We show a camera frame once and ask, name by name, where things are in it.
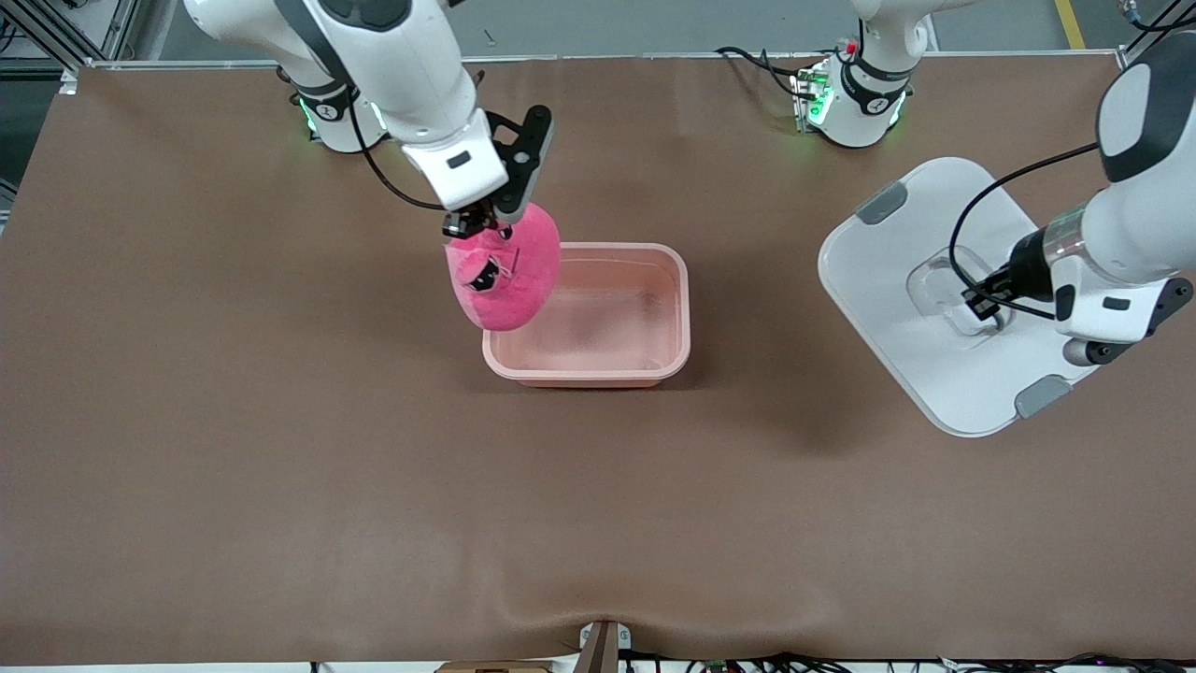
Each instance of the brown tabletop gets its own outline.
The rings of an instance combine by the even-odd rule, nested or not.
[[[0,243],[0,662],[524,657],[594,618],[685,657],[1196,657],[1196,311],[958,440],[816,270],[921,161],[1091,141],[1110,55],[929,59],[864,151],[742,61],[487,71],[487,106],[555,110],[566,239],[688,261],[689,366],[500,380],[439,218],[306,142],[271,72],[87,71]],[[1045,221],[1102,183],[1012,191]]]

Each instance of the pink stuffed animal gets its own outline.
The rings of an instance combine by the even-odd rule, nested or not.
[[[482,329],[523,326],[539,312],[561,269],[556,222],[535,203],[509,228],[487,228],[445,245],[460,307]]]

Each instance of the pink plastic bin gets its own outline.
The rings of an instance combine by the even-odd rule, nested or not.
[[[490,369],[536,388],[648,388],[677,374],[689,348],[689,271],[655,243],[562,243],[539,313],[482,334]]]

